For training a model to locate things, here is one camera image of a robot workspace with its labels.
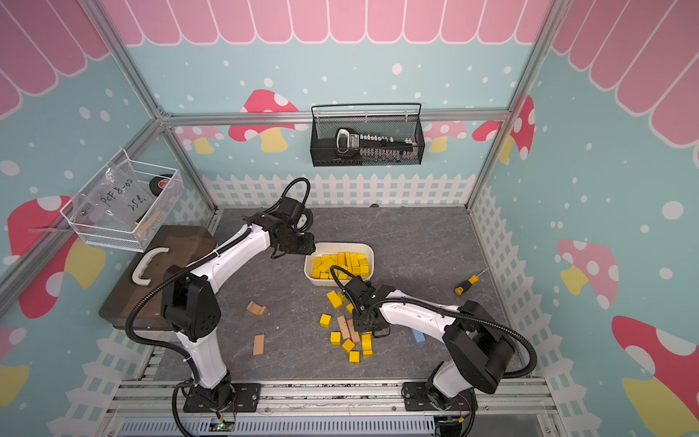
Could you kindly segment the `yellow arch block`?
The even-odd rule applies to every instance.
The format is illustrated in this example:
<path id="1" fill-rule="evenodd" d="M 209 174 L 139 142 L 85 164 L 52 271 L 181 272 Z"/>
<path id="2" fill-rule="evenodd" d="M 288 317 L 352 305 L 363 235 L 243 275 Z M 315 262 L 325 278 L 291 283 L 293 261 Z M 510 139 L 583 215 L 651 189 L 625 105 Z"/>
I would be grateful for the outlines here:
<path id="1" fill-rule="evenodd" d="M 373 356 L 372 335 L 368 332 L 362 334 L 362 354 L 364 357 Z"/>

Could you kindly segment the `long yellow block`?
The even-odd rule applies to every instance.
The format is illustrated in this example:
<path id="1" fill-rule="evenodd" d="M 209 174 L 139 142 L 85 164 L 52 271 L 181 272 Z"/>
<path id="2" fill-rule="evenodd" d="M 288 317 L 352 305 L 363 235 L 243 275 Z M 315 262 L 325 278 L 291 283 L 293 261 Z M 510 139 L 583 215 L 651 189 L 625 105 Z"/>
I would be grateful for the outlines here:
<path id="1" fill-rule="evenodd" d="M 322 264 L 322 257 L 315 257 L 313 260 L 312 264 L 312 271 L 311 271 L 311 278 L 313 279 L 319 279 L 320 278 L 320 267 Z"/>

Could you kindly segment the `large yellow front block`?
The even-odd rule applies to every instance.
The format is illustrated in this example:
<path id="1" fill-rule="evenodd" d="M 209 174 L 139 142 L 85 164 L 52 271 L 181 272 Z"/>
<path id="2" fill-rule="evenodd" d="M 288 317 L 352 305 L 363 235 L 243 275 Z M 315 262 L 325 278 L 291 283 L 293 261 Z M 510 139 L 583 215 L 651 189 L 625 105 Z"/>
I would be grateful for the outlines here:
<path id="1" fill-rule="evenodd" d="M 319 271 L 321 273 L 328 273 L 329 269 L 331 268 L 332 265 L 336 263 L 336 260 L 332 257 L 327 257 L 322 259 L 322 263 L 320 264 Z"/>

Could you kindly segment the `small yellow cube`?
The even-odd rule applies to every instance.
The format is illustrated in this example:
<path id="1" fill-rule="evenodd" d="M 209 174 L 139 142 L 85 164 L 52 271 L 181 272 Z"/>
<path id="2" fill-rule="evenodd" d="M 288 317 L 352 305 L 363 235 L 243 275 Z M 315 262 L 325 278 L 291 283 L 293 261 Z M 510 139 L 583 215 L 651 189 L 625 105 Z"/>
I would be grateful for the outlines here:
<path id="1" fill-rule="evenodd" d="M 371 275 L 371 269 L 366 258 L 359 259 L 358 272 L 363 278 L 368 278 Z"/>

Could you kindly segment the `yellow cylinder block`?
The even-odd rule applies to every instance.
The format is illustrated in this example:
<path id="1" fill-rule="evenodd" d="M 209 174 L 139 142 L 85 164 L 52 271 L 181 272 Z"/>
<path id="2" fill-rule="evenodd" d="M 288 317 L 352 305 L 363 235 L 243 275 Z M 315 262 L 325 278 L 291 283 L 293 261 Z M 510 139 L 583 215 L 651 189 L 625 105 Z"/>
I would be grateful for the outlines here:
<path id="1" fill-rule="evenodd" d="M 342 269 L 347 269 L 346 254 L 344 252 L 340 252 L 338 254 L 337 265 L 340 266 Z"/>

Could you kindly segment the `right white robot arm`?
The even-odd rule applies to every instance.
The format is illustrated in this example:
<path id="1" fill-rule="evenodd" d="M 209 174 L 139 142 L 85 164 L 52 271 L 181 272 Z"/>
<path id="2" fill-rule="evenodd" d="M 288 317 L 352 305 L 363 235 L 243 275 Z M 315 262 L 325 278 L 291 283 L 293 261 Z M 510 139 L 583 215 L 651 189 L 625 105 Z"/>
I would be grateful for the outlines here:
<path id="1" fill-rule="evenodd" d="M 333 265 L 331 278 L 353 306 L 355 330 L 378 339 L 402 326 L 441 342 L 450 355 L 441 362 L 424 384 L 422 399 L 432 407 L 447 411 L 458 401 L 465 402 L 468 413 L 457 430 L 457 421 L 449 419 L 437 426 L 439 436 L 467 436 L 473 430 L 477 412 L 477 391 L 493 394 L 503 379 L 525 377 L 535 370 L 538 356 L 524 335 L 496 322 L 481 304 L 467 300 L 461 306 L 442 305 L 421 300 L 370 282 L 346 269 Z"/>

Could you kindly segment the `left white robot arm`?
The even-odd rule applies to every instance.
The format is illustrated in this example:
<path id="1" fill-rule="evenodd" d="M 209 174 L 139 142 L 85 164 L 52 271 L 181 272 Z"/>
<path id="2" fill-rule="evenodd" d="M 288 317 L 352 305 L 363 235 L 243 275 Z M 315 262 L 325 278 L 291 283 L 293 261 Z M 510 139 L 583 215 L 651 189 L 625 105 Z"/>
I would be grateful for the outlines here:
<path id="1" fill-rule="evenodd" d="M 178 395 L 202 401 L 205 409 L 221 414 L 233 406 L 237 393 L 230 372 L 222 360 L 217 329 L 222 316 L 217 294 L 225 282 L 247 262 L 267 249 L 271 257 L 311 255 L 315 249 L 313 213 L 307 199 L 295 200 L 289 191 L 311 182 L 295 178 L 270 207 L 244 220 L 242 228 L 206 256 L 185 267 L 173 266 L 166 278 L 148 292 L 126 318 L 124 331 L 129 340 L 161 347 L 178 353 L 189 366 L 190 377 L 173 390 L 171 411 L 179 432 L 188 436 L 178 413 Z M 136 333 L 134 323 L 146 304 L 157 295 L 161 299 L 161 316 L 178 336 L 178 343 L 164 342 Z"/>

